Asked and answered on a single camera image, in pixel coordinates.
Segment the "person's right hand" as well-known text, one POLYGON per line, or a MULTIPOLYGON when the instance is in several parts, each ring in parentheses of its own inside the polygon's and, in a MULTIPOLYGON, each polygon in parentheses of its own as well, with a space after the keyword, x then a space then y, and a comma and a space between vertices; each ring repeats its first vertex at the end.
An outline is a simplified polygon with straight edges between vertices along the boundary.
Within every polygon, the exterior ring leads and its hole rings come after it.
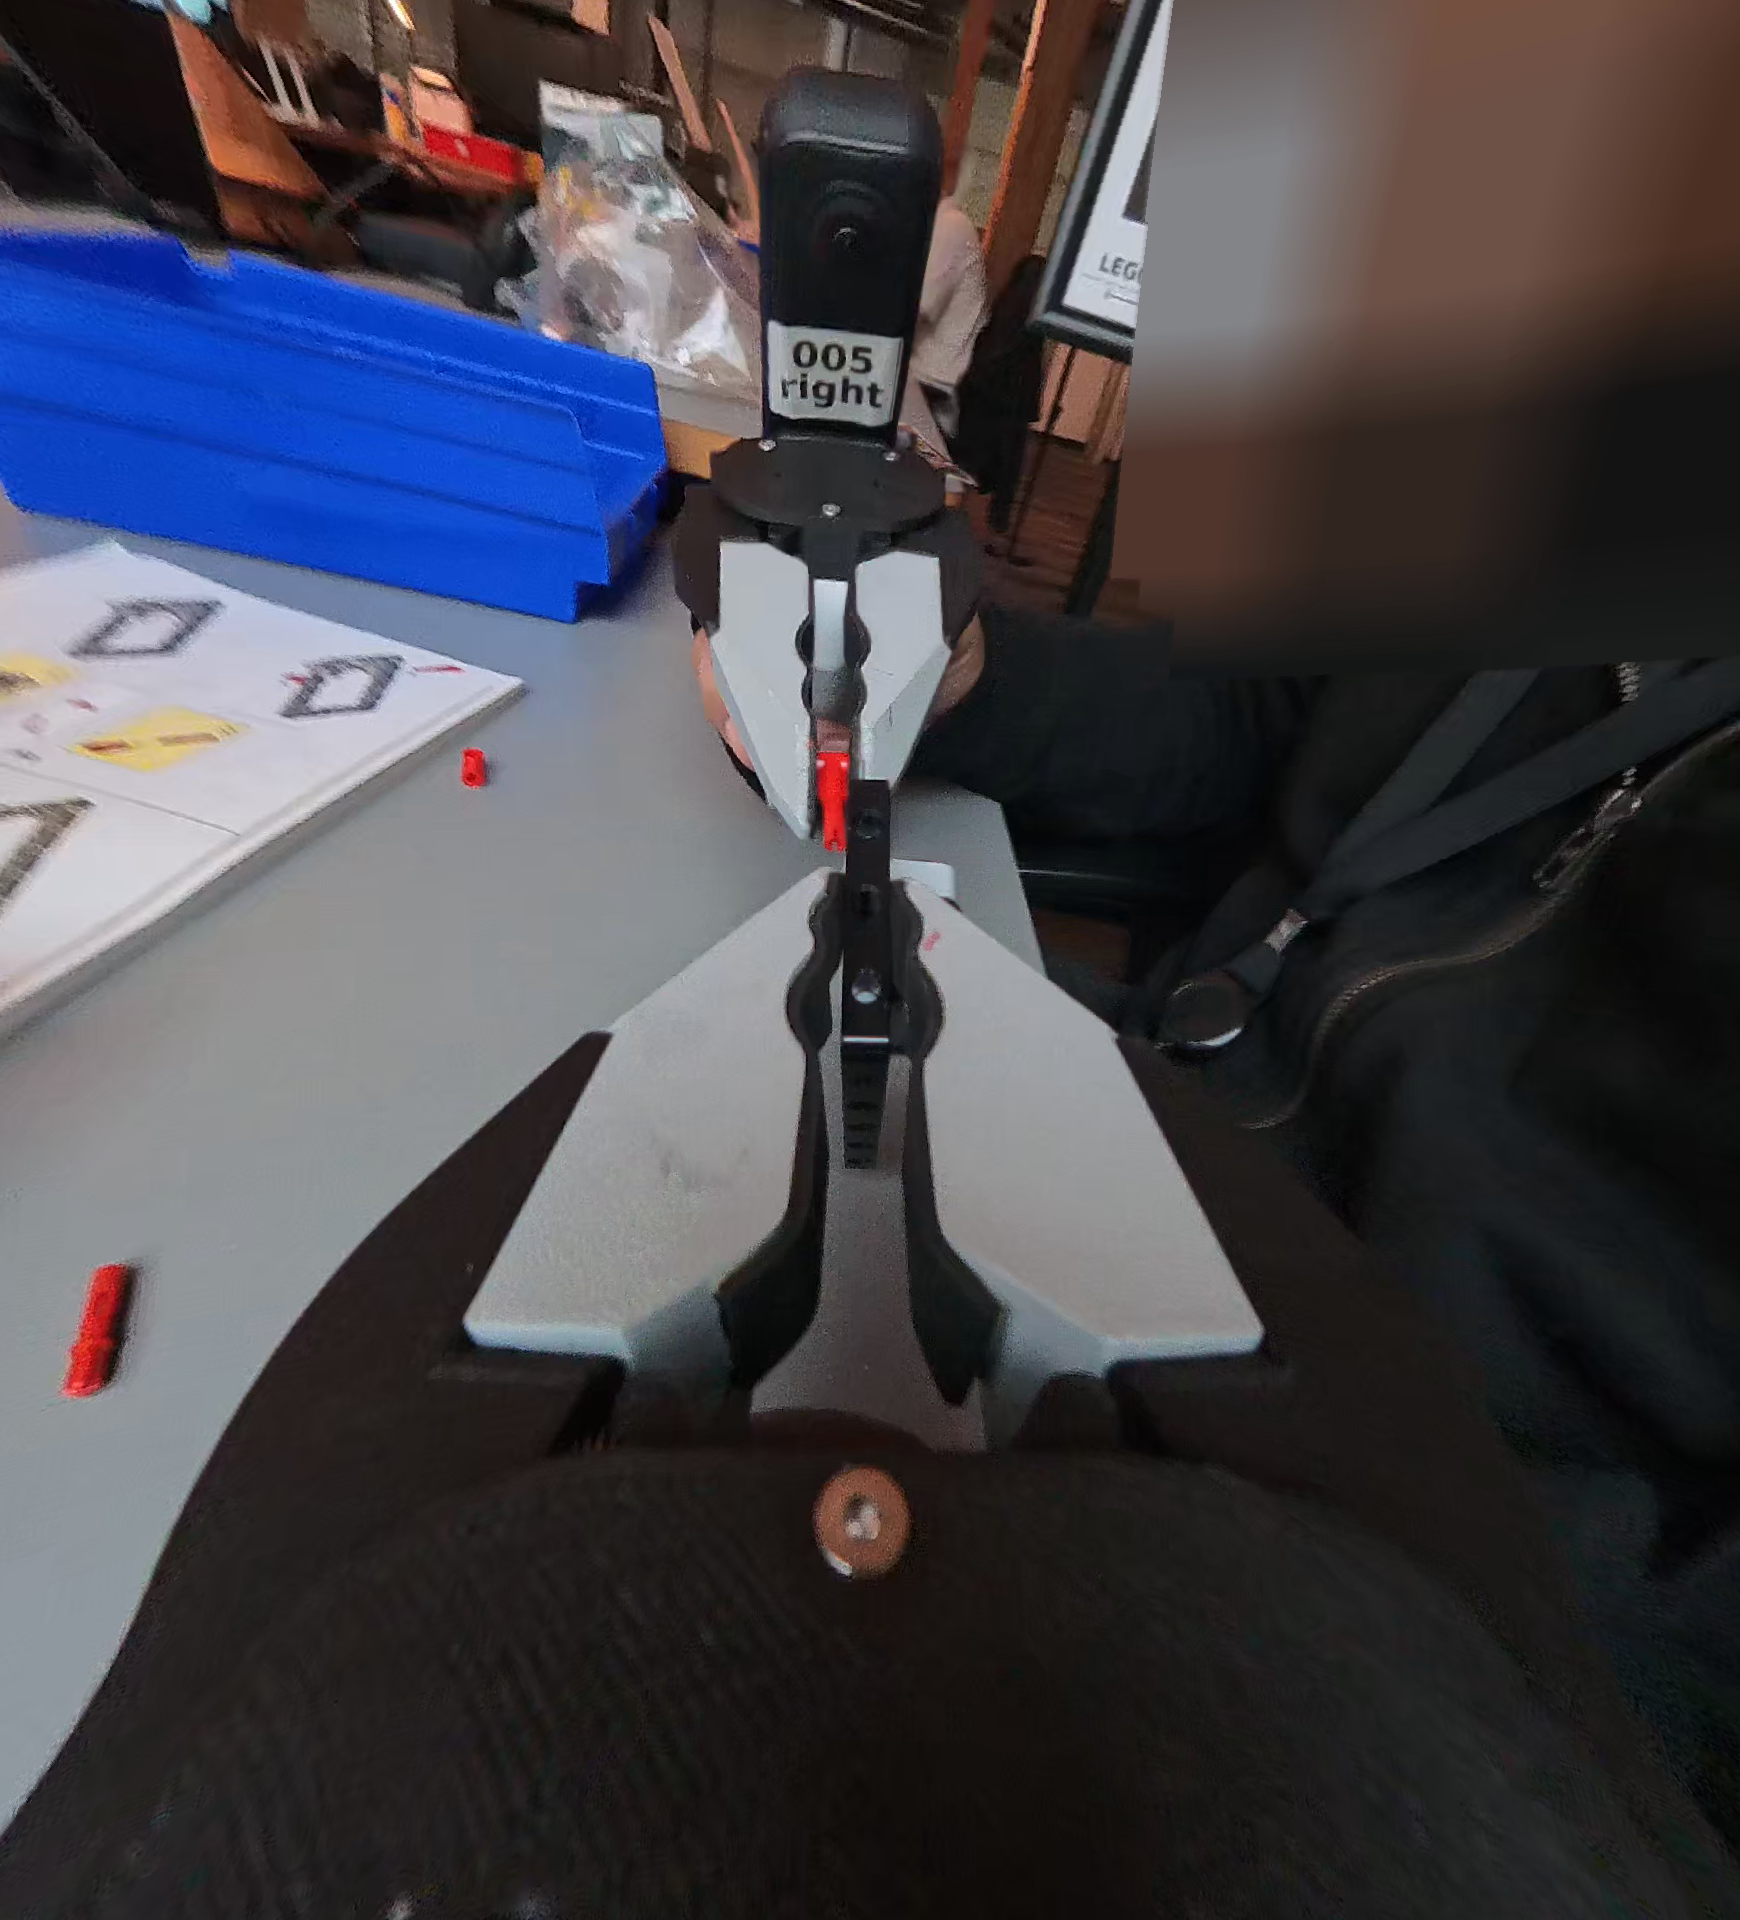
MULTIPOLYGON (((762 777, 757 775, 748 750, 744 748, 739 729, 726 707, 722 693, 717 691, 713 680, 713 650, 710 631, 696 623, 692 630, 692 665, 698 680, 698 690, 702 695, 704 711, 713 726, 713 732, 724 748, 724 753, 737 770, 744 784, 765 801, 762 790, 762 777)), ((936 685, 930 713, 926 719, 926 729, 942 721, 953 707, 958 707, 976 687, 978 677, 983 665, 983 633, 979 616, 972 620, 958 633, 949 646, 948 665, 936 685)))

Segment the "lego instruction booklet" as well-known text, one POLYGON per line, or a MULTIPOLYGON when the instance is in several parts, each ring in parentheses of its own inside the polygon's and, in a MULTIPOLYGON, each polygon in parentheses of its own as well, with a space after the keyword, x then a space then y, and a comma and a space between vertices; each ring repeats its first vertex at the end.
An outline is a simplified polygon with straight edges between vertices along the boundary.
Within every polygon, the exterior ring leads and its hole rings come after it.
POLYGON ((0 569, 0 1041, 521 681, 113 541, 0 569))

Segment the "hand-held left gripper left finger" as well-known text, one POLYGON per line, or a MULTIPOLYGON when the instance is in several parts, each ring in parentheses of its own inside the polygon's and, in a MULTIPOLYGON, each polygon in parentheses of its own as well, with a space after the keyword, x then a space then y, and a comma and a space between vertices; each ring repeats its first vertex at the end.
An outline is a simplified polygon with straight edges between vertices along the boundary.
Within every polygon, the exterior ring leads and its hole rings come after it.
POLYGON ((792 1024, 829 874, 809 873, 622 1012, 464 1308, 487 1353, 618 1363, 683 1389, 771 1368, 726 1287, 793 1218, 792 1024))

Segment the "framed marker sign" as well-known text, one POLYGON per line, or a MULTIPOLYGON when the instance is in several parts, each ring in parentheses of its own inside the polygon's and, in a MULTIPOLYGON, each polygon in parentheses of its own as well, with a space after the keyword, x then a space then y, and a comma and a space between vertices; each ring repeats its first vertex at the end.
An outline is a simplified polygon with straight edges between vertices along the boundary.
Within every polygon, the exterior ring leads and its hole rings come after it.
POLYGON ((1124 367, 1136 341, 1171 15, 1171 2, 1122 9, 1122 26, 1025 320, 1040 338, 1124 367))

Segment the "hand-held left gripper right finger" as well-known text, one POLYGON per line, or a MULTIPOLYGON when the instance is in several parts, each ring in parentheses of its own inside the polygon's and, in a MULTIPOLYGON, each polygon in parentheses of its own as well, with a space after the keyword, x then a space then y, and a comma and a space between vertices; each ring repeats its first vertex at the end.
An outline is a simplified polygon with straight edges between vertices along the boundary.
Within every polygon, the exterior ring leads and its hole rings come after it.
POLYGON ((938 1396, 1254 1355, 1265 1325, 1113 1031, 901 885, 901 1210, 938 1396))

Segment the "blue plastic bin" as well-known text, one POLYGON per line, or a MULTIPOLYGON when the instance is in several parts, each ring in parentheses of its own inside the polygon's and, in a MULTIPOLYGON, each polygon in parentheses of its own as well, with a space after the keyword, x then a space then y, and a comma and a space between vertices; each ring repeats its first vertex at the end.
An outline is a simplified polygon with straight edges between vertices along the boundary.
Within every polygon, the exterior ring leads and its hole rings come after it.
POLYGON ((253 253, 0 227, 20 512, 574 622, 665 475, 642 363, 253 253))

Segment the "retractable badge reel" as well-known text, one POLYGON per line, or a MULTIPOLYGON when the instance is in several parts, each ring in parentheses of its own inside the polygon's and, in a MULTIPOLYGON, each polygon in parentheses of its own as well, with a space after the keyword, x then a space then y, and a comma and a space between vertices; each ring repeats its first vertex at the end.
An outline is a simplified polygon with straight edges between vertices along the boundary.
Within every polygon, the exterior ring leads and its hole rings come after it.
POLYGON ((1638 691, 1490 777, 1467 785, 1472 762, 1525 702, 1539 669, 1468 675, 1430 717, 1277 923, 1223 962, 1194 972, 1167 1001, 1160 1044, 1181 1055, 1229 1049, 1271 996, 1291 947, 1347 908, 1522 829, 1553 808, 1596 808, 1537 871, 1543 886, 1570 856, 1626 824, 1643 804, 1640 771, 1716 744, 1740 721, 1740 657, 1672 662, 1638 691))

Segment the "black zip jacket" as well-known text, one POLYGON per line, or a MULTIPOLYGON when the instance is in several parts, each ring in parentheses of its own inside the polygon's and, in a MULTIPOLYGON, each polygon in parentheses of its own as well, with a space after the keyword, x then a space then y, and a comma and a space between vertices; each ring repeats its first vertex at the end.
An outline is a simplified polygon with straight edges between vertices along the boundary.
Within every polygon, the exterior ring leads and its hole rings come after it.
MULTIPOLYGON (((1579 662, 1478 643, 1539 677, 1467 785, 1672 662, 1740 657, 1740 583, 1584 614, 1579 662)), ((1317 680, 1381 744, 1379 787, 1477 671, 1317 680)), ((1638 780, 1548 886, 1594 798, 1300 936, 1224 1051, 1160 1044, 1167 1001, 1265 934, 1345 824, 1304 860, 1282 817, 1236 878, 1192 880, 1148 972, 1085 1001, 1279 1148, 1451 1336, 1626 1706, 1740 1862, 1740 721, 1638 780)))

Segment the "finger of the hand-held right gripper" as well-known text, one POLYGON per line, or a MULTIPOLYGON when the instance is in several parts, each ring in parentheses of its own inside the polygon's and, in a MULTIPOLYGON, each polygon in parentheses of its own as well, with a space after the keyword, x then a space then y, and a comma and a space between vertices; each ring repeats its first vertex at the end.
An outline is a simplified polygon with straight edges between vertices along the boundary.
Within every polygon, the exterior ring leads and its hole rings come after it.
POLYGON ((724 539, 716 549, 716 587, 710 659, 728 744, 792 834, 822 841, 809 569, 768 541, 724 539))
POLYGON ((857 564, 840 707, 857 780, 893 785, 906 774, 949 665, 939 598, 934 560, 857 564))

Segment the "person's right forearm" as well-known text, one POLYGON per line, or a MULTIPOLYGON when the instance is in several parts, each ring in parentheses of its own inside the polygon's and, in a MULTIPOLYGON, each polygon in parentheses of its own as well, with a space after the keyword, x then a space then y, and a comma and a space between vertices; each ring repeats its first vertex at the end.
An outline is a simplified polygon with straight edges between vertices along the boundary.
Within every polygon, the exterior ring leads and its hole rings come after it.
POLYGON ((1178 851, 1236 878, 1292 817, 1303 859, 1383 774, 1345 693, 1221 675, 1153 628, 983 608, 956 641, 914 774, 997 804, 1040 848, 1178 851))

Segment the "black lego frame assembly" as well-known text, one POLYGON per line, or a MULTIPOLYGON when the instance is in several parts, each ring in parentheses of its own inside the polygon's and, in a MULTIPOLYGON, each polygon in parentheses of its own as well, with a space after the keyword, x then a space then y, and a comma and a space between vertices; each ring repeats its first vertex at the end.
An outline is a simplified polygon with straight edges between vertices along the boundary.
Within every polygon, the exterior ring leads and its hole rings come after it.
POLYGON ((878 1163, 887 1067, 906 1051, 908 903, 890 868, 887 785, 854 777, 852 836, 815 918, 838 987, 843 1164, 878 1163))

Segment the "wooden shelf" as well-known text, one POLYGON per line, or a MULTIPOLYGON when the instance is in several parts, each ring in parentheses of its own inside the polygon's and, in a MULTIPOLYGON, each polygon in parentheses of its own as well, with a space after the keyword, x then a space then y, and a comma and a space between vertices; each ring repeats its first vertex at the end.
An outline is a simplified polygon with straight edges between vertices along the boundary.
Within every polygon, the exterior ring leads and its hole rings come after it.
POLYGON ((547 5, 444 5, 457 75, 370 66, 306 5, 0 5, 0 180, 183 238, 351 265, 358 229, 475 233, 544 174, 537 85, 618 79, 547 5))

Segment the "clear plastic parts bags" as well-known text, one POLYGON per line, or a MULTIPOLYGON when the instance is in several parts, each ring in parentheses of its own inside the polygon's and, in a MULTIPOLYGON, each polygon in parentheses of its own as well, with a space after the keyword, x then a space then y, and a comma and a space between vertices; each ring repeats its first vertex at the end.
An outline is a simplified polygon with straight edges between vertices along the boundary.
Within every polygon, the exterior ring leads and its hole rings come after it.
POLYGON ((729 398, 762 389, 757 254, 671 163, 656 114, 537 85, 540 179, 496 311, 729 398))

